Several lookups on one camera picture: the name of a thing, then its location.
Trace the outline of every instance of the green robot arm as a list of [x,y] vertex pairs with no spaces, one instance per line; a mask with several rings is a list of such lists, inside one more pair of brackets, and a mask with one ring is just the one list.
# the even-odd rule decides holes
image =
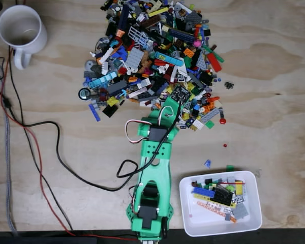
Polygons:
[[154,110],[148,117],[142,118],[151,125],[139,125],[138,135],[147,137],[141,148],[140,168],[144,167],[144,170],[139,173],[127,215],[132,230],[138,232],[142,242],[156,243],[167,235],[168,224],[173,215],[169,202],[171,141],[178,132],[175,126],[177,117],[190,95],[182,86],[177,86],[161,110]]

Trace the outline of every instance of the wood grain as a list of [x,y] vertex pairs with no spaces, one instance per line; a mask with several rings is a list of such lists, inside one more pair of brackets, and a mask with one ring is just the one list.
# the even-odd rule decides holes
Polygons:
[[[62,126],[63,160],[84,178],[118,186],[115,173],[122,160],[138,160],[139,145],[130,145],[124,123],[149,111],[125,102],[108,119],[94,121],[79,100],[83,66],[89,51],[106,29],[102,0],[46,0],[27,4],[39,12],[48,44],[14,78],[28,123],[51,119]],[[174,217],[171,228],[182,228],[178,183],[184,177],[224,170],[226,165],[257,176],[263,228],[305,228],[305,0],[195,0],[210,20],[210,44],[225,59],[217,84],[226,125],[212,130],[181,131],[174,140],[171,171]],[[5,1],[5,8],[13,1]],[[0,55],[7,56],[0,40]],[[11,83],[7,96],[18,103]],[[116,193],[89,187],[57,161],[56,130],[34,128],[43,156],[44,175],[75,229],[128,229],[125,209],[128,189]],[[5,153],[0,108],[0,231],[7,231],[5,214]],[[61,230],[39,190],[23,130],[12,125],[13,214],[18,230]],[[203,163],[211,159],[211,170]],[[136,183],[136,178],[129,186]]]

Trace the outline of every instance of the pile of lego bricks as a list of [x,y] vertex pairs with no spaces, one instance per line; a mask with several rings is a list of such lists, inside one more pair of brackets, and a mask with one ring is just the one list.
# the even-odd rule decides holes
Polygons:
[[211,129],[218,113],[219,122],[226,123],[219,97],[211,94],[221,81],[216,72],[224,60],[216,45],[209,47],[209,21],[194,5],[107,0],[101,9],[107,12],[106,36],[90,52],[95,60],[85,63],[78,94],[90,101],[97,121],[98,110],[111,117],[125,100],[160,109],[181,85],[191,93],[178,122],[181,129]]
[[236,223],[249,215],[243,197],[245,183],[234,177],[206,179],[204,184],[192,182],[193,197],[197,204]]

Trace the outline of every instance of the white mug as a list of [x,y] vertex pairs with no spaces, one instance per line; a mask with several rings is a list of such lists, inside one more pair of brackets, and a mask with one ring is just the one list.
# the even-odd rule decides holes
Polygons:
[[0,16],[0,37],[16,50],[15,66],[25,69],[31,56],[41,51],[47,41],[45,26],[38,13],[25,5],[16,5]]

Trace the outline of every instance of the mug handle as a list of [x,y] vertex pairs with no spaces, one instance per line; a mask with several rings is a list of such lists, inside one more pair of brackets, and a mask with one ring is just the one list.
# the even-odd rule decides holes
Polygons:
[[19,70],[26,69],[29,61],[31,61],[31,56],[30,53],[25,53],[21,48],[17,48],[14,58],[16,68]]

